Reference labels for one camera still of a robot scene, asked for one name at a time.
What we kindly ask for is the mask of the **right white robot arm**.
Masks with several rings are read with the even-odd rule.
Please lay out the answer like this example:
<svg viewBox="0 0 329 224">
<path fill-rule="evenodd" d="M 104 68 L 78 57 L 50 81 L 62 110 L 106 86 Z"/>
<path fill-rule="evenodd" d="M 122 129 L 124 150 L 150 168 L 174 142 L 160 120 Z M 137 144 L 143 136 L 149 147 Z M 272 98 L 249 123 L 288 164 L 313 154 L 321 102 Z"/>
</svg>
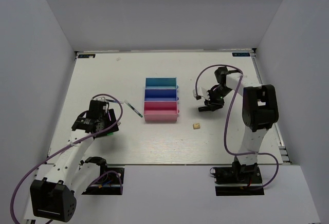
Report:
<svg viewBox="0 0 329 224">
<path fill-rule="evenodd" d="M 273 85 L 254 84 L 244 77 L 242 70 L 235 66 L 215 64 L 217 84 L 206 90 L 195 83 L 193 96 L 202 99 L 203 106 L 198 112 L 214 112 L 225 105 L 224 98 L 232 93 L 229 108 L 233 108 L 235 97 L 242 97 L 242 119 L 245 124 L 244 136 L 238 152 L 225 151 L 234 157 L 231 167 L 216 169 L 213 174 L 219 184 L 247 183 L 258 173 L 258 155 L 267 132 L 279 119 L 276 90 Z M 177 89 L 163 84 L 161 79 L 146 80 L 144 91 L 143 117 L 146 122 L 174 122 L 178 118 Z"/>
</svg>

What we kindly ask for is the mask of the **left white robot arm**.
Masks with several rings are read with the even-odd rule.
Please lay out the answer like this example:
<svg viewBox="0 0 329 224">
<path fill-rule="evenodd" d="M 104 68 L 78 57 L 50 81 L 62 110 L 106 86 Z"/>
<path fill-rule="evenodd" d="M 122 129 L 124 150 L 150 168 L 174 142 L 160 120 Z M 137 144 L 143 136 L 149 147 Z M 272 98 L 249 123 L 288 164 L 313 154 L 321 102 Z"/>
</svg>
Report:
<svg viewBox="0 0 329 224">
<path fill-rule="evenodd" d="M 30 186 L 33 214 L 36 217 L 69 222 L 76 210 L 78 197 L 95 182 L 108 178 L 106 160 L 89 157 L 83 160 L 95 139 L 117 132 L 114 110 L 105 99 L 91 100 L 89 109 L 71 127 L 68 149 L 59 153 L 51 170 Z"/>
</svg>

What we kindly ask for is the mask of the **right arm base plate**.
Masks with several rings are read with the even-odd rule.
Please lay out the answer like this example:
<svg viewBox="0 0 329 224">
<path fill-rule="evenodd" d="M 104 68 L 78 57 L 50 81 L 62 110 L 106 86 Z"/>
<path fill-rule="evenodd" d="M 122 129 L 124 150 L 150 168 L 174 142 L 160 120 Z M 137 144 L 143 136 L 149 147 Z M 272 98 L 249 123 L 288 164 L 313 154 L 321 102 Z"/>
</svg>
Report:
<svg viewBox="0 0 329 224">
<path fill-rule="evenodd" d="M 263 180 L 260 169 L 255 173 L 235 176 L 231 167 L 212 167 L 216 196 L 263 196 Z"/>
</svg>

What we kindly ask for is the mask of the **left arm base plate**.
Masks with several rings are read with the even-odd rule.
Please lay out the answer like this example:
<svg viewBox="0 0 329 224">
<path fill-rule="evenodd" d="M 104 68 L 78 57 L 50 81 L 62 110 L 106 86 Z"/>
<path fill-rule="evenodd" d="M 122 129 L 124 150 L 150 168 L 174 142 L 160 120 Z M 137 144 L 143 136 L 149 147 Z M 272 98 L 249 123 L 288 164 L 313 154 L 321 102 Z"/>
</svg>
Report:
<svg viewBox="0 0 329 224">
<path fill-rule="evenodd" d="M 103 166 L 100 170 L 100 176 L 94 184 L 90 185 L 83 195 L 122 195 L 124 183 L 124 167 Z"/>
</svg>

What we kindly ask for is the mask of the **black highlighter purple cap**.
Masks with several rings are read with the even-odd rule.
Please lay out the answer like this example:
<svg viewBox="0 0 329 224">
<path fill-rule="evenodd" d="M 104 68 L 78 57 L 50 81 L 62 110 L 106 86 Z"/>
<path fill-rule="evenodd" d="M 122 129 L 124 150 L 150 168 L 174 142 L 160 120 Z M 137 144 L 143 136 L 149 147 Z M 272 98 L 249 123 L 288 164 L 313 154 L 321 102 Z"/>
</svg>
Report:
<svg viewBox="0 0 329 224">
<path fill-rule="evenodd" d="M 210 106 L 203 106 L 198 108 L 199 112 L 206 112 L 206 111 L 212 111 Z"/>
</svg>

